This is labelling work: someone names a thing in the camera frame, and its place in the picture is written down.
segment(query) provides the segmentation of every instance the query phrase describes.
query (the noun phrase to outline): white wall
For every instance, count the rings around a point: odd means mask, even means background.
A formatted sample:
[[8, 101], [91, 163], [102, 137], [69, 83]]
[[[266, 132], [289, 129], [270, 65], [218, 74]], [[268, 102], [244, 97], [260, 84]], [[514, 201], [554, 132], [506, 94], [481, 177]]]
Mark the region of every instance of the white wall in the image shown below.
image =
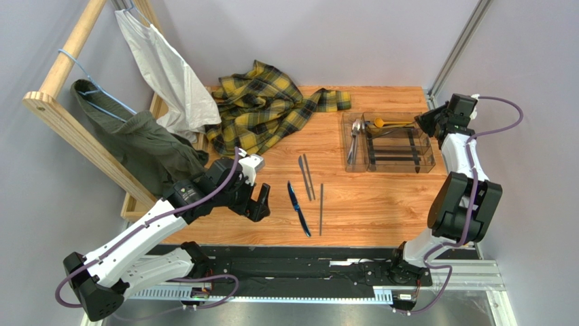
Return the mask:
[[[502, 96], [525, 119], [478, 142], [504, 195], [482, 248], [496, 258], [519, 325], [576, 325], [579, 285], [579, 3], [494, 1], [438, 97]], [[481, 102], [477, 131], [516, 119]]]
[[298, 85], [430, 87], [476, 0], [153, 0], [206, 85], [254, 59]]
[[[2, 325], [78, 325], [82, 310], [60, 307], [62, 260], [118, 234], [124, 192], [21, 104], [38, 90], [87, 1], [2, 1], [0, 11], [0, 319]], [[107, 2], [80, 61], [131, 107], [152, 92], [140, 76]], [[69, 95], [59, 101], [86, 120]], [[74, 301], [70, 288], [64, 298]]]

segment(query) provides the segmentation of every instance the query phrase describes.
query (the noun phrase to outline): wire hanger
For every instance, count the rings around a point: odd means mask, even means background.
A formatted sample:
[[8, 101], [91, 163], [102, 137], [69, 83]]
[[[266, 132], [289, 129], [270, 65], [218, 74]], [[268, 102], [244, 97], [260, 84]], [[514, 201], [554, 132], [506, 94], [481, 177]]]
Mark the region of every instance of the wire hanger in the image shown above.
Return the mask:
[[[123, 102], [119, 101], [117, 98], [115, 98], [114, 96], [110, 95], [106, 90], [104, 90], [89, 74], [88, 72], [85, 70], [85, 68], [80, 64], [80, 62], [78, 62], [78, 60], [76, 60], [75, 57], [73, 57], [70, 53], [66, 52], [63, 49], [58, 49], [59, 52], [65, 54], [66, 56], [68, 56], [72, 61], [74, 61], [75, 64], [78, 65], [78, 67], [84, 72], [84, 74], [86, 75], [86, 77], [88, 78], [88, 80], [90, 80], [90, 82], [94, 85], [94, 87], [96, 87], [96, 90], [91, 90], [88, 92], [81, 92], [81, 91], [77, 91], [79, 94], [86, 96], [89, 94], [93, 94], [93, 93], [97, 93], [97, 92], [102, 92], [104, 95], [107, 95], [111, 100], [117, 102], [119, 105], [121, 105], [123, 108], [125, 108], [127, 111], [131, 112], [132, 114], [137, 114], [137, 112], [133, 109], [131, 109], [130, 107], [128, 107], [126, 104], [124, 104]], [[106, 113], [107, 115], [110, 115], [111, 117], [114, 117], [116, 119], [119, 119], [122, 122], [126, 122], [125, 119], [122, 119], [121, 117], [112, 114], [111, 112], [103, 109], [102, 107], [95, 105], [94, 103], [91, 103], [90, 101], [87, 101], [88, 104], [92, 105], [95, 109], [98, 109], [99, 111]]]
[[145, 17], [145, 15], [143, 15], [143, 13], [139, 10], [139, 8], [137, 8], [137, 6], [135, 5], [135, 2], [133, 2], [133, 0], [130, 0], [130, 8], [123, 9], [123, 12], [129, 12], [133, 9], [136, 10], [139, 13], [139, 15], [141, 15], [141, 17], [143, 17], [143, 19], [149, 23], [149, 26], [152, 25], [151, 22], [147, 19], [147, 17]]

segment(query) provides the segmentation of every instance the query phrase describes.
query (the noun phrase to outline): wooden tabletop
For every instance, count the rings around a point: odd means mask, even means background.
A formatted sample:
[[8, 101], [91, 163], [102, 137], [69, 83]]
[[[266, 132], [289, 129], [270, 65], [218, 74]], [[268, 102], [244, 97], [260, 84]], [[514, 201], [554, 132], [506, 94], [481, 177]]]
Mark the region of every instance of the wooden tabletop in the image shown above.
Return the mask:
[[[301, 87], [308, 96], [322, 86]], [[331, 87], [351, 93], [352, 112], [427, 110], [418, 87]], [[315, 113], [299, 132], [282, 139], [263, 158], [253, 194], [271, 186], [271, 215], [254, 223], [227, 208], [214, 209], [164, 243], [196, 241], [206, 245], [293, 245], [396, 247], [426, 227], [427, 214], [446, 179], [442, 156], [433, 141], [436, 166], [429, 173], [347, 173], [340, 138], [342, 112]], [[209, 146], [211, 160], [218, 155]], [[308, 200], [298, 157], [307, 154], [317, 199]], [[306, 237], [287, 193], [291, 181], [311, 230]], [[323, 232], [319, 236], [319, 190], [324, 184]]]

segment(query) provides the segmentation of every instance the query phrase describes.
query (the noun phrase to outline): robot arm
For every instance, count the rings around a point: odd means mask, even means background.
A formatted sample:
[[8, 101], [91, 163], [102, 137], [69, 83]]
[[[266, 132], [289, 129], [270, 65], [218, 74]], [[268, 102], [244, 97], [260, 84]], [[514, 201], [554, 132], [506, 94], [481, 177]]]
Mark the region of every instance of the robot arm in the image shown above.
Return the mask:
[[[109, 316], [131, 295], [158, 283], [173, 278], [204, 276], [207, 257], [194, 242], [186, 242], [181, 248], [142, 263], [137, 264], [137, 260], [167, 236], [208, 215], [213, 207], [227, 206], [254, 222], [269, 216], [269, 185], [262, 185], [257, 201], [251, 199], [256, 173], [263, 166], [264, 160], [260, 156], [247, 156], [239, 160], [228, 184], [210, 200], [175, 215], [155, 218], [197, 202], [220, 186], [233, 168], [233, 160], [219, 159], [198, 179], [174, 184], [145, 216], [101, 248], [85, 256], [70, 254], [64, 260], [67, 274], [88, 262], [99, 261], [69, 281], [89, 319], [97, 321]], [[99, 259], [113, 247], [116, 249], [106, 258]]]
[[[476, 103], [475, 98], [454, 94], [445, 105], [415, 118], [424, 132], [437, 138], [449, 175], [430, 207], [427, 228], [395, 249], [389, 270], [389, 278], [394, 283], [417, 284], [428, 271], [427, 263], [448, 249], [444, 245], [455, 245], [461, 240], [471, 200], [474, 203], [465, 243], [481, 241], [487, 232], [502, 188], [490, 182], [480, 167], [476, 140], [467, 144], [474, 134], [468, 123], [475, 116]], [[470, 197], [474, 175], [467, 150], [472, 152], [473, 168], [478, 175], [475, 198]], [[415, 301], [411, 305], [405, 302], [404, 307], [413, 308], [414, 304]]]

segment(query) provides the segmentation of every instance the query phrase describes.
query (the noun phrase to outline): plastic container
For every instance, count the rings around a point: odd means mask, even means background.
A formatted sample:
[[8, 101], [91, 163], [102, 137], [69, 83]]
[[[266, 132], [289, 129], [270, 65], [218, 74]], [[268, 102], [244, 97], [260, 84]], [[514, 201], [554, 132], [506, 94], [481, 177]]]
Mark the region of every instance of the plastic container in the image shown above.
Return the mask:
[[[416, 125], [414, 116], [392, 112], [343, 113], [341, 134], [346, 171], [430, 172], [435, 165], [432, 146], [428, 135]], [[353, 137], [352, 126], [356, 120], [359, 128]]]

